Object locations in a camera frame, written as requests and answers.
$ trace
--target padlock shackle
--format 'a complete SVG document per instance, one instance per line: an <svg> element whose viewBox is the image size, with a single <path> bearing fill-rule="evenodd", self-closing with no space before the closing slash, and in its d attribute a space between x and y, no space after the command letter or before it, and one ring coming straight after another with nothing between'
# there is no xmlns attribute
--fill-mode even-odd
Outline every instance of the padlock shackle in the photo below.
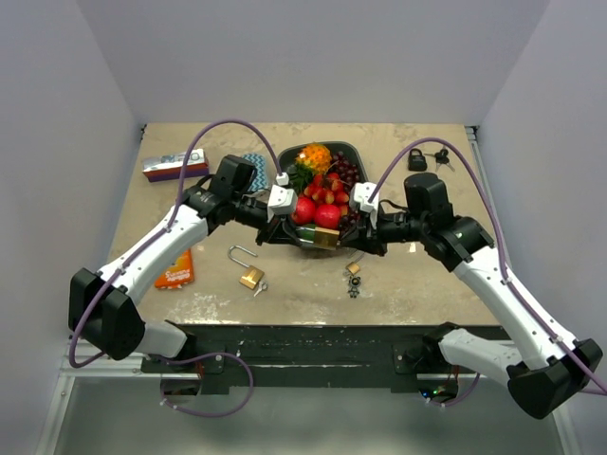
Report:
<svg viewBox="0 0 607 455"><path fill-rule="evenodd" d="M228 248L228 257L230 259L232 259L235 263L240 264L241 266L243 266L244 268L250 267L249 264L245 264L242 261L239 261L238 259L234 258L231 253L234 249L242 249L243 251L245 251L246 253L250 254L251 256L253 256L254 258L257 257L257 253L253 253L252 251L249 251L248 249L244 248L243 246L240 245L232 245L230 248Z"/></svg>

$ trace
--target orange snack bag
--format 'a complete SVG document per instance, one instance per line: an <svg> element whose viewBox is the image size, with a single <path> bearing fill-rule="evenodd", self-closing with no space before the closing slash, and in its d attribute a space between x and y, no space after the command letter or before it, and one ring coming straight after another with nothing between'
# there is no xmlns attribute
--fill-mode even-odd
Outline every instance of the orange snack bag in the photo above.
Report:
<svg viewBox="0 0 607 455"><path fill-rule="evenodd" d="M154 286L158 289L175 289L189 282L193 282L193 262L192 252L188 249L157 278Z"/></svg>

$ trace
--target fruit bowl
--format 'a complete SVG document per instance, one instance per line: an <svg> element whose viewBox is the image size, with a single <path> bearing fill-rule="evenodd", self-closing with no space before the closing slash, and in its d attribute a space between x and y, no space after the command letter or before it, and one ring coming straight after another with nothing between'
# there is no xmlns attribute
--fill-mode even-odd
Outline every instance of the fruit bowl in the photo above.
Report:
<svg viewBox="0 0 607 455"><path fill-rule="evenodd" d="M367 174L352 145L338 141L303 144L284 150L278 159L299 197L293 220L302 240L315 228L338 230L341 237L356 223L359 215L349 209L348 198L355 183L367 181Z"/></svg>

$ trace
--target gray wall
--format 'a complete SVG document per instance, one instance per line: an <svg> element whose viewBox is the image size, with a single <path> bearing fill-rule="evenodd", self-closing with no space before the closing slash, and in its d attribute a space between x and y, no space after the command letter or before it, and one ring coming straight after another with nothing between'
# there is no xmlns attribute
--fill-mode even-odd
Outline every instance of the gray wall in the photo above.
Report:
<svg viewBox="0 0 607 455"><path fill-rule="evenodd" d="M5 2L0 59L0 451L24 455L56 383L70 276L108 249L137 128L74 1Z"/></svg>
<svg viewBox="0 0 607 455"><path fill-rule="evenodd" d="M607 348L607 4L553 0L481 125L514 269L578 337ZM607 362L599 368L607 378ZM604 454L607 399L571 400L583 453Z"/></svg>
<svg viewBox="0 0 607 455"><path fill-rule="evenodd" d="M138 118L478 124L548 0L78 0Z"/></svg>

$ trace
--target small key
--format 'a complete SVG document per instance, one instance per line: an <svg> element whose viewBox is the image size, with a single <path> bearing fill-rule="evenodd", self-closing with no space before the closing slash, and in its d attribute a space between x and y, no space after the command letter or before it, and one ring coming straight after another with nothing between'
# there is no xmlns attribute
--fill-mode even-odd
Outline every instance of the small key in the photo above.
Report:
<svg viewBox="0 0 607 455"><path fill-rule="evenodd" d="M427 156L434 156L434 159L436 160L436 169L434 170L435 173L438 172L438 168L440 168L443 164L455 172L455 169L450 164L448 154L449 150L445 148L440 149L440 152L436 152L435 154L426 154Z"/></svg>
<svg viewBox="0 0 607 455"><path fill-rule="evenodd" d="M255 294L253 294L253 297L257 297L257 294L262 291L267 291L267 282L259 282L259 284L257 285L257 290L255 291Z"/></svg>

